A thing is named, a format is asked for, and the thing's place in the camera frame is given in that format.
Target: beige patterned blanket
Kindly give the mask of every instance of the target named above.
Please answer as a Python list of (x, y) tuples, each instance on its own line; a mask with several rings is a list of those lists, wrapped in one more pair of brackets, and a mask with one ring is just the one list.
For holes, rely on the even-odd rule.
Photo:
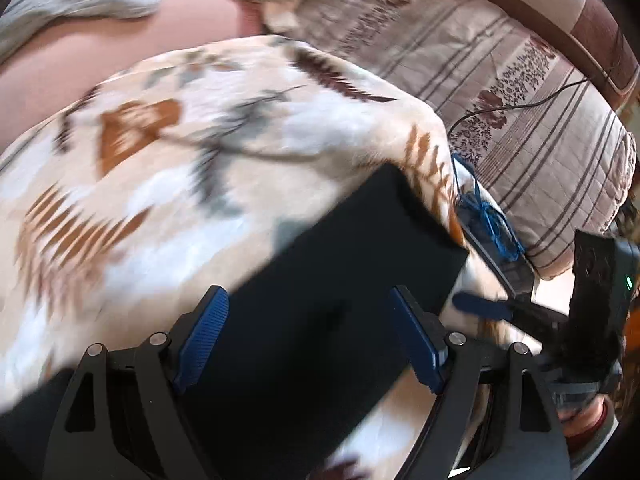
[[(0, 406), (92, 343), (136, 346), (210, 284), (232, 290), (386, 160), (463, 244), (431, 107), (305, 43), (169, 52), (92, 89), (0, 160)], [(500, 293), (473, 253), (456, 288)], [(477, 329), (450, 306), (443, 320)], [(410, 420), (402, 460), (430, 407), (407, 384), (382, 403)]]

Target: pink fabric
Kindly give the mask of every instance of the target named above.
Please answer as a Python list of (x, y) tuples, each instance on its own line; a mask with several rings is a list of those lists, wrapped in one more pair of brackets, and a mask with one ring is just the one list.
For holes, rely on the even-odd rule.
[(169, 50), (260, 34), (244, 0), (162, 0), (139, 20), (56, 22), (0, 66), (0, 153), (21, 133), (133, 63)]

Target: brown leaf pattern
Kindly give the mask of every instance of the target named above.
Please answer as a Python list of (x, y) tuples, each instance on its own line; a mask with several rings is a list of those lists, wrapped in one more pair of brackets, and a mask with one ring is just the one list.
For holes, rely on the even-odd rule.
[[(423, 203), (425, 203), (429, 211), (437, 218), (441, 215), (443, 203), (446, 204), (448, 209), (445, 227), (447, 228), (447, 231), (449, 231), (451, 238), (453, 238), (457, 244), (464, 246), (465, 235), (462, 231), (462, 227), (460, 226), (460, 221), (458, 220), (455, 209), (456, 193), (450, 175), (443, 174), (445, 163), (441, 162), (438, 164), (438, 145), (434, 147), (433, 152), (431, 153), (429, 169), (426, 172), (422, 170), (422, 165), (424, 164), (430, 147), (430, 134), (428, 132), (420, 134), (418, 132), (418, 128), (414, 124), (404, 146), (404, 160), (386, 158), (384, 160), (372, 161), (366, 164), (366, 166), (377, 166), (379, 164), (384, 164), (385, 162), (395, 164), (406, 175), (409, 184), (414, 189), (414, 193), (418, 198), (420, 198), (420, 200), (422, 200)], [(436, 182), (431, 181), (434, 176), (437, 177)], [(426, 203), (423, 190), (423, 186), (425, 184), (428, 184), (433, 189), (433, 198), (431, 199), (431, 203)]]
[(220, 54), (209, 54), (209, 56), (204, 59), (203, 63), (219, 72), (233, 72), (235, 70), (244, 70), (244, 67), (237, 61), (234, 61), (228, 56), (222, 56)]
[(48, 316), (79, 313), (89, 290), (102, 281), (119, 243), (137, 231), (150, 208), (132, 218), (95, 221), (57, 186), (45, 190), (27, 211), (15, 248), (25, 298)]
[(71, 114), (85, 108), (94, 98), (98, 95), (98, 90), (100, 89), (100, 85), (96, 85), (91, 88), (87, 93), (85, 93), (82, 98), (74, 104), (71, 108), (66, 110), (62, 114), (62, 127), (60, 132), (56, 136), (56, 150), (59, 153), (66, 153), (70, 149), (69, 135), (71, 130)]
[(294, 66), (305, 72), (311, 79), (319, 85), (330, 90), (334, 90), (350, 99), (359, 101), (375, 101), (378, 103), (386, 103), (395, 101), (393, 97), (381, 97), (372, 95), (364, 90), (359, 90), (349, 83), (342, 74), (336, 72), (331, 62), (319, 54), (315, 54), (309, 50), (298, 49), (294, 60)]
[(162, 128), (177, 124), (182, 107), (175, 99), (146, 104), (130, 101), (100, 116), (98, 172), (105, 177), (129, 157), (159, 139)]

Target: brown striped fabric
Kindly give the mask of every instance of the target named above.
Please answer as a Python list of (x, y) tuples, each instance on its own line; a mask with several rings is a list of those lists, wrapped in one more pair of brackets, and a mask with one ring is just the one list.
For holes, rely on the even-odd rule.
[(601, 0), (488, 0), (558, 49), (617, 110), (632, 96), (640, 69)]
[[(584, 79), (486, 0), (307, 0), (298, 15), (297, 38), (428, 102), (448, 128)], [(632, 135), (587, 82), (539, 107), (475, 116), (449, 145), (476, 167), (543, 278), (571, 265), (576, 228), (606, 230), (636, 160)]]

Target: blue string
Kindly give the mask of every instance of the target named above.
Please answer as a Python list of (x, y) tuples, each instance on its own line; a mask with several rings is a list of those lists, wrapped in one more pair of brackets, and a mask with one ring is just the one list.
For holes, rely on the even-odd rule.
[[(473, 195), (469, 193), (463, 194), (460, 190), (460, 183), (458, 182), (458, 172), (456, 171), (456, 160), (460, 164), (462, 164), (465, 169), (471, 174), (471, 177), (473, 177)], [(451, 163), (453, 164), (453, 175), (456, 178), (456, 186), (458, 187), (458, 195), (460, 196), (460, 200), (462, 200), (462, 202), (464, 202), (469, 208), (478, 213), (478, 216), (482, 221), (482, 225), (484, 225), (484, 229), (491, 238), (492, 243), (498, 249), (500, 256), (510, 262), (515, 262), (521, 255), (524, 254), (524, 248), (522, 247), (520, 240), (518, 240), (518, 237), (511, 227), (511, 224), (509, 224), (509, 221), (505, 218), (504, 214), (501, 211), (498, 211), (487, 200), (482, 200), (482, 196), (480, 195), (480, 185), (478, 184), (478, 180), (476, 179), (474, 168), (458, 153), (453, 153), (451, 155)], [(506, 232), (510, 237), (508, 245), (505, 244), (502, 240), (502, 234), (504, 233), (501, 228), (502, 226), (505, 227)]]

